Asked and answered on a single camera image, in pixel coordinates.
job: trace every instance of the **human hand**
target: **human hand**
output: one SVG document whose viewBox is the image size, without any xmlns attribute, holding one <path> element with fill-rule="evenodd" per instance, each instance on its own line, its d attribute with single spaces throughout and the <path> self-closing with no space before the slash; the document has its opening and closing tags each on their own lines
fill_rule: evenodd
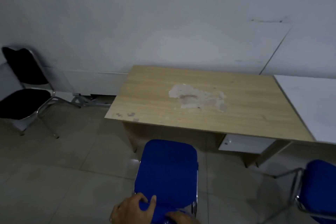
<svg viewBox="0 0 336 224">
<path fill-rule="evenodd" d="M 194 217 L 180 211 L 166 213 L 166 216 L 175 221 L 176 224 L 201 224 Z"/>
<path fill-rule="evenodd" d="M 148 202 L 142 193 L 137 193 L 124 199 L 120 204 L 113 207 L 110 222 L 112 224 L 151 224 L 154 209 L 156 206 L 156 196 L 150 200 L 150 205 L 146 211 L 139 207 L 139 201 Z"/>
</svg>

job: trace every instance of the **drawer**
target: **drawer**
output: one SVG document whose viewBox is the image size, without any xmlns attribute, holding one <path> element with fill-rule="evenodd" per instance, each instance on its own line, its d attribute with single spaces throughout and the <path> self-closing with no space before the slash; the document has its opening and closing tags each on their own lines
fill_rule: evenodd
<svg viewBox="0 0 336 224">
<path fill-rule="evenodd" d="M 260 154 L 274 141 L 270 138 L 227 134 L 218 149 Z"/>
</svg>

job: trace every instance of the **blue chair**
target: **blue chair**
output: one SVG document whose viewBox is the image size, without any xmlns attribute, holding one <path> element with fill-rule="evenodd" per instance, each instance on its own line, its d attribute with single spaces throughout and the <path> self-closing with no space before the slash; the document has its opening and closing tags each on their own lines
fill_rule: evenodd
<svg viewBox="0 0 336 224">
<path fill-rule="evenodd" d="M 165 224 L 165 214 L 191 205 L 197 211 L 198 162 L 197 152 L 189 144 L 166 140 L 146 143 L 135 179 L 134 193 L 143 193 L 148 200 L 157 196 L 152 223 Z M 149 203 L 140 202 L 147 210 Z"/>
<path fill-rule="evenodd" d="M 295 176 L 288 204 L 261 224 L 293 205 L 320 224 L 336 224 L 336 166 L 317 159 L 309 162 L 306 169 L 297 168 L 273 177 L 277 179 L 292 173 Z"/>
</svg>

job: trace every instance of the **wooden tabletop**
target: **wooden tabletop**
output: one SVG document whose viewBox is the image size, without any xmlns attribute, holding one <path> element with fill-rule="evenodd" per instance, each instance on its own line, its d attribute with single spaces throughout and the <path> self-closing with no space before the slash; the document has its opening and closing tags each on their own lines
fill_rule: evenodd
<svg viewBox="0 0 336 224">
<path fill-rule="evenodd" d="M 314 141 L 269 75 L 133 66 L 105 118 Z"/>
</svg>

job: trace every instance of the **white table top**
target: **white table top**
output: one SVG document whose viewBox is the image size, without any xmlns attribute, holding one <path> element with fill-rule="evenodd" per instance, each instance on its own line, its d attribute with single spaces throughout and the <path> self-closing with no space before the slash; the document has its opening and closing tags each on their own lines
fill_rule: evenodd
<svg viewBox="0 0 336 224">
<path fill-rule="evenodd" d="M 315 140 L 336 143 L 336 79 L 275 78 Z"/>
</svg>

